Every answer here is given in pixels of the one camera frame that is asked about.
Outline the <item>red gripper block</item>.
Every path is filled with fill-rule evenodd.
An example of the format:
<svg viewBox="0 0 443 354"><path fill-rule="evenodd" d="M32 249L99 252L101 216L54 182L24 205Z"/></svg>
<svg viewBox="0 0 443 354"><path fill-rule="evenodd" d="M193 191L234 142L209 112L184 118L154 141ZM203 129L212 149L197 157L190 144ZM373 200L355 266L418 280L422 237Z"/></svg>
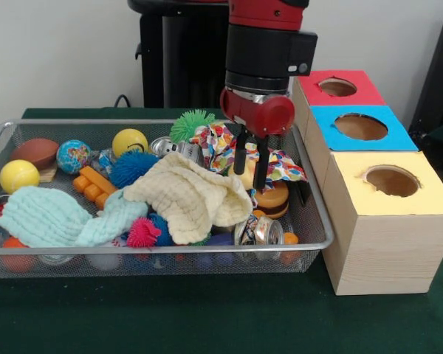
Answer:
<svg viewBox="0 0 443 354"><path fill-rule="evenodd" d="M290 129L295 118L295 106L286 95L254 94L231 88L222 90L220 106L226 118L242 125L236 138L233 163L233 171L236 175L244 173L245 145L249 132L256 136L259 159L255 166L253 186L257 190L262 190L266 184L269 167L269 148L266 137L281 135Z"/></svg>

